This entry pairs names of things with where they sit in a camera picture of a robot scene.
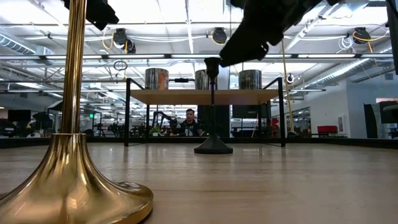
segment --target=dark shirt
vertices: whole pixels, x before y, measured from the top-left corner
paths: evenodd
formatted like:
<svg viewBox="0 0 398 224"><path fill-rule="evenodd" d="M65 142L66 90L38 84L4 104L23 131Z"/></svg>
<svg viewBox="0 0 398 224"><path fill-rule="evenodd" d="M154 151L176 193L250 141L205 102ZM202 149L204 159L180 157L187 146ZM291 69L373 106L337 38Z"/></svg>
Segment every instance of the dark shirt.
<svg viewBox="0 0 398 224"><path fill-rule="evenodd" d="M200 127L195 120L193 120L192 123L188 123L187 120L185 120L180 124L180 126L179 136L200 137L200 134L198 133Z"/></svg>

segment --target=man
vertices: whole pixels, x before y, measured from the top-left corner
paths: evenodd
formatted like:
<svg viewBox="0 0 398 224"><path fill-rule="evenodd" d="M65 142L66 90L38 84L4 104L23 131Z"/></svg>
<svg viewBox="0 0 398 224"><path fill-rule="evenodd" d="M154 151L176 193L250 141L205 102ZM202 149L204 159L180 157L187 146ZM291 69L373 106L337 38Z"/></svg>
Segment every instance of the man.
<svg viewBox="0 0 398 224"><path fill-rule="evenodd" d="M180 129L178 134L170 134L170 136L179 137L200 137L203 131L200 129L199 124L195 121L195 111L193 109L188 109L185 113L186 120L180 124Z"/></svg>

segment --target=gold stand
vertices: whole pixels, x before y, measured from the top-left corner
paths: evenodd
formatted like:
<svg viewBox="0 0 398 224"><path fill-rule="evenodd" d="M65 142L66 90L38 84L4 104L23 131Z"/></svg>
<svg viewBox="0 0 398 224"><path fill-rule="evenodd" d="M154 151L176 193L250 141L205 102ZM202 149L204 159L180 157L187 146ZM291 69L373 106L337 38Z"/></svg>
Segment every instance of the gold stand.
<svg viewBox="0 0 398 224"><path fill-rule="evenodd" d="M70 1L70 26L62 133L54 134L45 157L20 186L0 195L1 224L139 223L152 211L153 193L139 184L112 183L101 175L79 131L85 0Z"/></svg>

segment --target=silver cylinder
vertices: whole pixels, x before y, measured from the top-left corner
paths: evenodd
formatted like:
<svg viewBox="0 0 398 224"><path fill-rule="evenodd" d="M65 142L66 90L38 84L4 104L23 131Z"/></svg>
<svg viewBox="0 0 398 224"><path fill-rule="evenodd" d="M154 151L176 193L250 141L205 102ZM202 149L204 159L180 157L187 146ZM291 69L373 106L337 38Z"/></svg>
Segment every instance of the silver cylinder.
<svg viewBox="0 0 398 224"><path fill-rule="evenodd" d="M217 78L215 80L215 90L217 90ZM196 90L210 90L210 78L206 73L206 69L195 72L195 89Z"/></svg>
<svg viewBox="0 0 398 224"><path fill-rule="evenodd" d="M246 70L239 72L240 90L260 90L262 88L262 76L260 70Z"/></svg>
<svg viewBox="0 0 398 224"><path fill-rule="evenodd" d="M169 71L162 68L148 68L145 70L145 89L168 90Z"/></svg>

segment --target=black pole stand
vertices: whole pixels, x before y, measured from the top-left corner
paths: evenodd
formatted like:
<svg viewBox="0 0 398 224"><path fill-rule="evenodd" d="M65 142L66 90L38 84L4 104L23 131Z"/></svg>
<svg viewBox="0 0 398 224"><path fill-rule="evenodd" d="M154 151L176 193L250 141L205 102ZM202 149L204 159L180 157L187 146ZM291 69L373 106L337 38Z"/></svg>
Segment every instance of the black pole stand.
<svg viewBox="0 0 398 224"><path fill-rule="evenodd" d="M215 113L215 80L218 75L218 66L220 58L206 58L207 75L210 78L211 85L211 129L207 140L195 148L198 154L231 154L233 149L224 144L216 134L216 113Z"/></svg>

